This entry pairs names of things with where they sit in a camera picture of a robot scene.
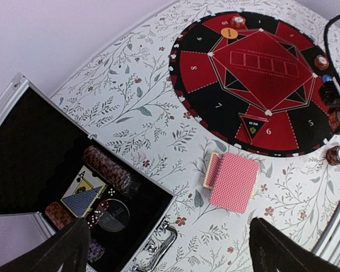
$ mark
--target case handle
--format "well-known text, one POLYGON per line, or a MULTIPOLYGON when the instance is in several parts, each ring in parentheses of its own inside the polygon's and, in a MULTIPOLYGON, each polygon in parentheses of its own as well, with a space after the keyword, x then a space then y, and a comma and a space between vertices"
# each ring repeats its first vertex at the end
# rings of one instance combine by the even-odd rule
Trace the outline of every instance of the case handle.
POLYGON ((150 259, 150 263, 147 266, 141 268, 138 267, 138 265, 135 265, 132 268, 133 272, 153 272, 153 270, 157 267, 161 259, 164 257, 169 248, 177 239, 177 231, 174 227, 170 226, 169 222, 167 221, 162 222, 159 226, 159 229, 164 232, 169 231, 170 237, 167 238, 164 243, 162 243, 158 250, 156 250, 155 255, 150 259))

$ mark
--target deck of cards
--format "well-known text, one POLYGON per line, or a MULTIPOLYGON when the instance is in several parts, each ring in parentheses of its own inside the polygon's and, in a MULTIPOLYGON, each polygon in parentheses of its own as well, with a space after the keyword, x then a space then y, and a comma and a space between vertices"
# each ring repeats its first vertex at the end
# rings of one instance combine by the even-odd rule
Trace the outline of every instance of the deck of cards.
POLYGON ((213 152, 203 184, 213 189, 210 203, 235 213, 245 213, 259 168, 260 164, 254 160, 213 152))
POLYGON ((93 176, 91 170, 83 166, 63 195, 61 202, 75 217, 84 218, 106 187, 103 181, 93 176))

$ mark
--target floral tablecloth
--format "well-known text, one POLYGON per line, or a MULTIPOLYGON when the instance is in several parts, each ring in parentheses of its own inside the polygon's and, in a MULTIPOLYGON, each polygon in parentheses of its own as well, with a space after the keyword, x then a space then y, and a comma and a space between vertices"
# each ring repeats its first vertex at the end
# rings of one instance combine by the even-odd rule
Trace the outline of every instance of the floral tablecloth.
MULTIPOLYGON (((248 232, 256 216, 310 250, 340 199, 340 166, 331 167, 324 158, 328 148, 340 144, 340 136, 296 158, 259 156, 212 135, 178 100, 168 72, 173 42, 191 22, 221 11, 274 16, 323 48, 326 20, 294 1, 182 0, 108 46, 52 97, 110 150, 176 195, 167 216, 180 238, 157 272, 252 271, 248 232), (202 188, 202 182, 212 151, 260 162, 245 214, 209 204, 211 192, 202 188)), ((330 43, 340 71, 340 30, 336 27, 331 28, 330 43)))

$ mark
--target cable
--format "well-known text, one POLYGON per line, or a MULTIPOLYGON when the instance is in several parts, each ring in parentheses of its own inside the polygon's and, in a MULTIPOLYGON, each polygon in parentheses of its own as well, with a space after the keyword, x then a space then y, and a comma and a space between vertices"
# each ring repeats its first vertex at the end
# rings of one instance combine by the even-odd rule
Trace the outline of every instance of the cable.
POLYGON ((329 49, 329 43, 328 43, 328 33, 329 33, 329 28, 337 21, 340 20, 340 15, 336 16, 335 18, 332 18, 325 26, 325 30, 324 30, 324 43, 325 43, 325 53, 327 58, 329 59, 329 62, 331 64, 331 68, 334 70, 334 74, 335 74, 335 79, 337 81, 337 83, 340 86, 340 76, 338 74, 338 72, 335 69, 334 63, 331 59, 331 55, 330 55, 330 49, 329 49))

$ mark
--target orange chip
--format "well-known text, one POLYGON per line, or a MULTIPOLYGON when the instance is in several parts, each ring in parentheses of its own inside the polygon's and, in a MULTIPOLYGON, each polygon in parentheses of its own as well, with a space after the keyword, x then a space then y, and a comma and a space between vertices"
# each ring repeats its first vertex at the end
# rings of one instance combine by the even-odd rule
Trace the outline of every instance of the orange chip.
POLYGON ((224 38, 230 40, 236 39, 238 37, 238 31, 233 28, 223 28, 220 34, 222 34, 224 38))

